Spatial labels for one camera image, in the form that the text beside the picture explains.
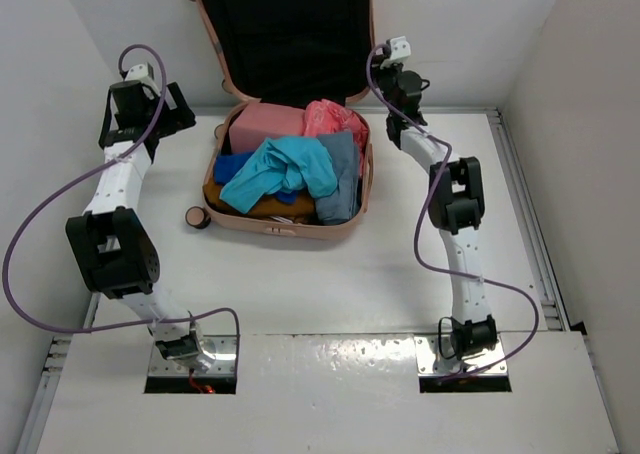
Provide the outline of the pink toiletry box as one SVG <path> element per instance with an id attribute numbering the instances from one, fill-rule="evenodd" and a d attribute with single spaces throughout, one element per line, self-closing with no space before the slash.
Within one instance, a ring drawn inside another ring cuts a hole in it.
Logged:
<path id="1" fill-rule="evenodd" d="M 300 136 L 303 109 L 269 104 L 248 104 L 231 123 L 228 137 L 233 154 L 255 151 L 265 139 Z"/>

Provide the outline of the coral patterned garment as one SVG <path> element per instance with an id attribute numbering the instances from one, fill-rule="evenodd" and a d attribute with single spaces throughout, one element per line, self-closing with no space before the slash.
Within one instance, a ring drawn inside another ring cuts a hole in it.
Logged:
<path id="1" fill-rule="evenodd" d="M 322 99 L 311 102 L 304 110 L 305 137 L 349 131 L 354 142 L 364 149 L 369 139 L 369 127 L 354 111 L 333 101 Z"/>

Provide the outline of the pink suitcase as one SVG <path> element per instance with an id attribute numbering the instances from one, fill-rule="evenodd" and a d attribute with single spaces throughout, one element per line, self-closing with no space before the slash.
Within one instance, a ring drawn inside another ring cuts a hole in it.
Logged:
<path id="1" fill-rule="evenodd" d="M 190 0 L 239 103 L 214 131 L 212 160 L 231 151 L 228 131 L 252 103 L 304 107 L 322 98 L 342 105 L 369 89 L 373 0 Z"/>

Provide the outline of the blue shirt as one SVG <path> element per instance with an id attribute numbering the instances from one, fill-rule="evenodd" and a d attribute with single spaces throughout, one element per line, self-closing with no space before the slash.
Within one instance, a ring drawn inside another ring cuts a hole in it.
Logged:
<path id="1" fill-rule="evenodd" d="M 219 186 L 226 185 L 252 156 L 253 152 L 218 156 L 212 175 L 214 182 Z M 298 194 L 298 191 L 286 192 L 280 190 L 273 194 L 273 197 L 284 204 L 291 205 L 297 200 Z"/>

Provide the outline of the grey garment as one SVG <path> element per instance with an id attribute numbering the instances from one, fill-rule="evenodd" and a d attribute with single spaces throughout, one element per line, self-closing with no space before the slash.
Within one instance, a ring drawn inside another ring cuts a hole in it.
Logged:
<path id="1" fill-rule="evenodd" d="M 344 224 L 359 211 L 360 150 L 350 131 L 317 139 L 331 156 L 337 187 L 329 196 L 315 200 L 316 214 L 323 225 Z"/>

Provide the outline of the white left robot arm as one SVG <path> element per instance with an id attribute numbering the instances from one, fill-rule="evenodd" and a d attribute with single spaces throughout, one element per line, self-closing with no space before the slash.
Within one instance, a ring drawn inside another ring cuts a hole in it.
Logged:
<path id="1" fill-rule="evenodd" d="M 160 140 L 195 124 L 178 84 L 169 84 L 168 92 L 173 107 L 160 100 L 150 79 L 110 86 L 98 141 L 110 166 L 84 213 L 69 218 L 65 231 L 88 289 L 147 321 L 164 359 L 193 366 L 203 354 L 201 336 L 189 311 L 160 288 L 159 255 L 137 214 Z"/>

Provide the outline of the turquoise shirt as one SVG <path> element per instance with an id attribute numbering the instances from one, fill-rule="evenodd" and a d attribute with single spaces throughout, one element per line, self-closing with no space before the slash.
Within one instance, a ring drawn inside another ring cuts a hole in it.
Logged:
<path id="1" fill-rule="evenodd" d="M 267 139 L 221 190 L 220 199 L 247 214 L 265 195 L 306 189 L 312 198 L 338 186 L 332 157 L 318 139 Z"/>

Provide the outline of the brown shorts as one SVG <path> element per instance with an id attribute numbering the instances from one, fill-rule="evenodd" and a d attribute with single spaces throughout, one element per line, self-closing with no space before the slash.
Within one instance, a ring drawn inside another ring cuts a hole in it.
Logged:
<path id="1" fill-rule="evenodd" d="M 284 201 L 281 193 L 262 196 L 247 214 L 243 214 L 220 198 L 222 188 L 222 185 L 209 181 L 203 186 L 203 194 L 212 209 L 224 214 L 249 218 L 277 216 L 291 219 L 311 219 L 316 216 L 315 201 L 306 190 L 297 192 L 293 201 Z"/>

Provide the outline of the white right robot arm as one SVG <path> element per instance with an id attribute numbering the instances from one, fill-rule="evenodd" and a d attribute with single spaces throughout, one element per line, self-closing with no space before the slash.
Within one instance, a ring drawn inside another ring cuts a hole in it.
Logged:
<path id="1" fill-rule="evenodd" d="M 458 156 L 450 143 L 427 131 L 419 102 L 428 82 L 420 75 L 404 71 L 400 63 L 376 62 L 367 68 L 367 80 L 389 108 L 389 140 L 429 177 L 419 220 L 429 219 L 438 230 L 448 266 L 432 270 L 448 274 L 452 286 L 450 348 L 440 356 L 461 360 L 492 349 L 497 343 L 497 328 L 486 299 L 478 241 L 485 213 L 480 162 L 475 157 Z"/>

